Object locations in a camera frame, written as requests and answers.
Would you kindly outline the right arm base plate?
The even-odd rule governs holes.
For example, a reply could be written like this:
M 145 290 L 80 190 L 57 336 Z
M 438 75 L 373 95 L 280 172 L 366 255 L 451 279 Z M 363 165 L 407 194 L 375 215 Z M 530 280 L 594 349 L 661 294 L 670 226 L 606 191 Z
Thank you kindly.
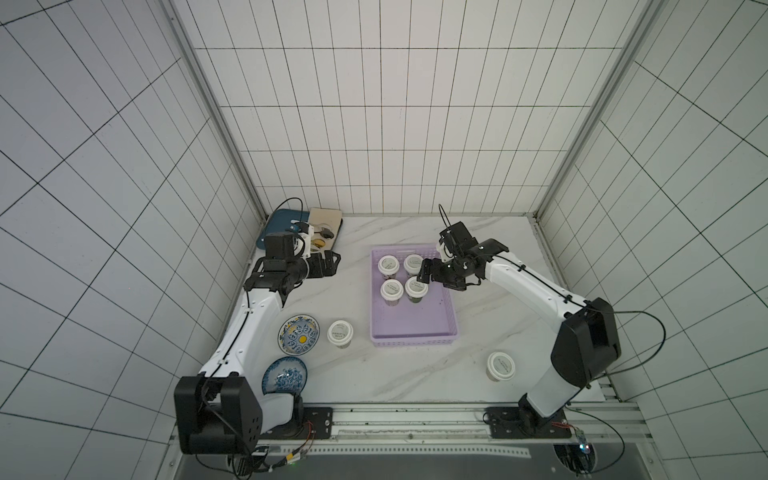
M 566 421 L 563 410 L 546 418 L 527 407 L 488 407 L 482 420 L 489 426 L 492 439 L 564 440 L 572 437 L 571 429 L 561 426 Z

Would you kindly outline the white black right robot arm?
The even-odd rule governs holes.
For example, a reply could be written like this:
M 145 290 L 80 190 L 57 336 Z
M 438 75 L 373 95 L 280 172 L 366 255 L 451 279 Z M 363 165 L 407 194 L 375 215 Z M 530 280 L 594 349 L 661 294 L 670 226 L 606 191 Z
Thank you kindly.
M 610 303 L 585 299 L 549 281 L 495 239 L 445 240 L 438 258 L 422 261 L 417 278 L 464 291 L 471 276 L 522 300 L 556 334 L 550 366 L 518 401 L 520 422 L 528 429 L 553 419 L 621 355 Z

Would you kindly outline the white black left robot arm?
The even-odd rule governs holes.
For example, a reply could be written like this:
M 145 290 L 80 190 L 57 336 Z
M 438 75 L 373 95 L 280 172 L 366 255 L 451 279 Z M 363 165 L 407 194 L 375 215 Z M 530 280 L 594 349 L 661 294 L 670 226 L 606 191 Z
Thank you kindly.
M 181 452 L 249 455 L 261 435 L 303 427 L 303 401 L 293 393 L 263 393 L 262 376 L 248 371 L 287 296 L 307 279 L 332 277 L 342 256 L 262 257 L 245 280 L 243 298 L 211 358 L 199 373 L 183 376 L 173 393 Z

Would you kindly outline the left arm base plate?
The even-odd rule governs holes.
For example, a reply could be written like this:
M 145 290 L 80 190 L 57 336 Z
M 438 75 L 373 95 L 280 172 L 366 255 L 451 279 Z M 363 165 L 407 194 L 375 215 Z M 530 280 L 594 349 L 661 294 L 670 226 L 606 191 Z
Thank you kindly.
M 268 440 L 326 440 L 331 437 L 334 410 L 330 407 L 302 406 L 295 408 L 292 418 L 285 424 L 267 430 L 261 435 Z

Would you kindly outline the purple perforated plastic basket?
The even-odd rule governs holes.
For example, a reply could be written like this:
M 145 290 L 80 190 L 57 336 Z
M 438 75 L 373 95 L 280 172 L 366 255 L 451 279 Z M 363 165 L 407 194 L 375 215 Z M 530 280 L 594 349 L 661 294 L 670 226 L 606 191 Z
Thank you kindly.
M 429 244 L 372 249 L 370 338 L 375 346 L 450 344 L 458 337 L 450 292 L 439 283 L 416 280 L 416 262 L 437 255 Z

